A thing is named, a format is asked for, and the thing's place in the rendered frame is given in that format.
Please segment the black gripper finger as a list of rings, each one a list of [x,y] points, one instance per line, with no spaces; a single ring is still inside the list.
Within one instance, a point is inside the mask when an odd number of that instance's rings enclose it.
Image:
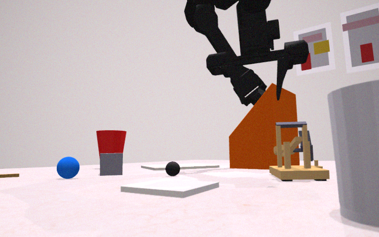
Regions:
[[[239,74],[237,72],[235,65],[220,67],[220,69],[221,69],[221,72],[223,73],[223,75],[225,76],[225,78],[231,78],[231,80],[235,86],[235,89],[237,91],[237,94],[239,96],[239,99],[240,99],[241,103],[244,104],[243,91],[242,91],[242,87],[240,84]]]
[[[284,57],[277,59],[277,85],[276,85],[276,97],[280,98],[283,80],[285,78],[287,70],[291,70],[294,64],[294,57]]]

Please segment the blue ball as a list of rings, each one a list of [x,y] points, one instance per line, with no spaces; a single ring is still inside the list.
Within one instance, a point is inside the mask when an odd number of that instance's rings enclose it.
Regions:
[[[71,179],[77,176],[79,172],[79,163],[73,157],[65,157],[57,164],[57,173],[65,179]]]

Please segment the black ball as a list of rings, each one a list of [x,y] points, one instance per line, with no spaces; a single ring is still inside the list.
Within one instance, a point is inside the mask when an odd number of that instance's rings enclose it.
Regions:
[[[165,167],[165,171],[168,175],[170,176],[175,176],[175,175],[178,175],[179,172],[180,172],[180,166],[178,165],[178,163],[174,162],[174,161],[171,161],[169,162],[166,167]]]

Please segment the tan wooden catapult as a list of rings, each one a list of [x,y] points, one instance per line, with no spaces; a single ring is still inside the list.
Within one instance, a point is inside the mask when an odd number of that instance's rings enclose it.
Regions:
[[[299,136],[295,136],[290,142],[281,144],[281,128],[302,128]],[[307,130],[306,121],[298,122],[276,122],[276,146],[274,154],[277,155],[277,165],[269,166],[269,173],[279,178],[281,181],[293,181],[299,179],[309,179],[315,181],[326,181],[330,179],[330,171],[319,166],[318,160],[313,161],[313,145],[309,131]],[[300,148],[296,148],[299,143]],[[291,165],[291,155],[295,152],[303,152],[303,165]],[[282,157],[284,157],[284,166],[282,166]]]

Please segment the white flat slab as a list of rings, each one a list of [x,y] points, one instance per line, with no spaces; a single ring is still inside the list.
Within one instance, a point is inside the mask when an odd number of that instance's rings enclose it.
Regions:
[[[160,179],[120,186],[120,192],[151,196],[187,198],[220,187],[220,182]]]

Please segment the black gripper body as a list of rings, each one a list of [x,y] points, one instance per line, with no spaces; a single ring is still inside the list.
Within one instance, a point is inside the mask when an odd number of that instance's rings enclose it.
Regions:
[[[238,31],[266,25],[267,21],[260,18],[247,19],[240,23]],[[247,50],[245,54],[242,51]],[[304,40],[290,41],[284,43],[284,49],[270,51],[266,46],[240,49],[241,56],[228,57],[226,52],[208,55],[206,59],[207,69],[212,75],[223,75],[220,67],[235,65],[243,66],[268,61],[277,61],[278,58],[294,57],[294,64],[303,64],[307,61],[309,54],[308,44]]]

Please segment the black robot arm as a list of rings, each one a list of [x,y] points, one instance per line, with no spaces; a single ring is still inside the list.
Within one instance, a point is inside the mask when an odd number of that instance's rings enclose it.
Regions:
[[[218,27],[215,7],[227,10],[236,2],[238,26],[247,19],[260,18],[267,21],[266,9],[271,0],[187,0],[184,10],[188,24],[196,32],[205,35],[217,53],[226,52],[228,57],[235,57],[236,54]],[[274,50],[273,40],[277,39],[280,39],[278,19],[267,21],[266,25],[259,27],[239,30],[241,49],[267,45],[268,49]],[[243,91],[244,105],[255,105],[267,86],[253,70],[244,66],[236,66],[236,69]],[[253,89],[255,90],[252,91]],[[248,93],[250,94],[247,95]]]

